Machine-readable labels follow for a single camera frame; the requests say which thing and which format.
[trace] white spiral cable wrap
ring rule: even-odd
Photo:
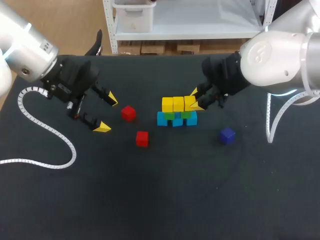
[[[61,134],[57,130],[53,129],[52,127],[48,126],[47,124],[43,123],[42,121],[39,121],[38,119],[36,119],[30,113],[27,112],[27,110],[25,109],[24,104],[23,104],[23,98],[29,92],[38,92],[41,95],[45,96],[46,98],[48,97],[48,91],[43,88],[40,88],[40,87],[27,87],[27,88],[23,89],[20,92],[19,97],[18,97],[18,106],[19,106],[21,112],[23,113],[23,115],[25,115],[28,119],[30,119],[35,124],[41,126],[42,128],[48,130],[49,132],[52,132],[53,134],[55,134],[59,138],[61,138],[69,146],[69,148],[72,152],[72,158],[69,162],[62,164],[62,165],[51,165],[51,164],[47,164],[47,163],[43,163],[43,162],[39,162],[39,161],[34,161],[34,160],[29,160],[29,159],[23,159],[23,158],[1,160],[0,165],[1,164],[10,164],[10,163],[26,163],[26,164],[37,165],[37,166],[47,168],[47,169],[65,169],[67,167],[70,167],[75,162],[76,157],[77,157],[77,152],[76,152],[74,145],[63,134]]]
[[[270,111],[271,111],[271,94],[268,93],[267,101],[266,101],[266,121],[265,121],[265,131],[266,131],[266,138],[268,142],[271,144],[274,140],[276,129],[278,126],[278,123],[282,117],[282,115],[285,113],[285,111],[292,105],[295,101],[302,99],[304,97],[309,96],[308,92],[303,91],[293,97],[291,97],[279,110],[277,115],[274,118],[274,121],[272,123],[272,127],[270,130]],[[312,96],[320,96],[319,90],[312,90]]]

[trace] stacked blocks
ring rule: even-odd
[[[149,143],[149,133],[147,131],[138,131],[136,133],[135,143],[138,147],[146,148]]]
[[[173,111],[183,112],[185,110],[185,101],[183,96],[173,97]]]
[[[184,119],[187,126],[197,125],[197,113],[190,107],[195,102],[195,96],[163,97],[162,112],[157,113],[157,125],[168,126],[168,121],[172,121],[173,127],[180,127],[184,125]]]
[[[219,139],[224,145],[231,144],[236,140],[236,133],[228,127],[220,132]]]
[[[184,125],[184,120],[181,118],[181,112],[174,113],[174,120],[172,120],[172,127],[180,127]]]
[[[192,116],[192,111],[183,111],[181,112],[182,119],[189,119]]]
[[[172,113],[174,111],[174,98],[163,97],[162,98],[162,112]]]
[[[162,111],[158,111],[156,116],[156,122],[158,126],[168,126],[168,120],[165,119],[165,113]]]
[[[192,111],[191,112],[191,117],[186,120],[186,125],[187,126],[196,126],[198,123],[198,117],[197,117],[197,112]]]
[[[127,122],[131,122],[136,118],[136,110],[131,106],[126,106],[121,110],[121,116]]]
[[[164,112],[164,119],[165,120],[175,120],[175,113],[174,112]]]

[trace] floor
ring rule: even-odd
[[[4,0],[59,48],[83,55],[102,30],[103,55],[112,54],[102,0]],[[0,109],[6,96],[0,98]]]

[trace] white storage bin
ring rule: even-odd
[[[156,2],[146,4],[146,0],[115,0],[118,28],[123,33],[148,33],[154,24]]]

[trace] white shelf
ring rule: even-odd
[[[262,30],[250,0],[158,0],[152,32],[115,27],[121,41],[252,38]]]

